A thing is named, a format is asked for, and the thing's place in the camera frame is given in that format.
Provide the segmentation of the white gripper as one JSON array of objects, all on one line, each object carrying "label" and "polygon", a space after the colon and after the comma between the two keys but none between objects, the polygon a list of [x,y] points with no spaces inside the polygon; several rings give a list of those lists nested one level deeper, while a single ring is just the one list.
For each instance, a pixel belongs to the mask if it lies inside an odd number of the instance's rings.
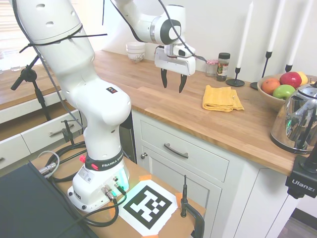
[{"label": "white gripper", "polygon": [[167,70],[181,74],[179,93],[184,89],[187,76],[193,75],[196,71],[196,60],[193,56],[188,58],[169,57],[162,48],[157,48],[155,53],[155,65],[160,69],[161,79],[164,88],[167,87]]}]

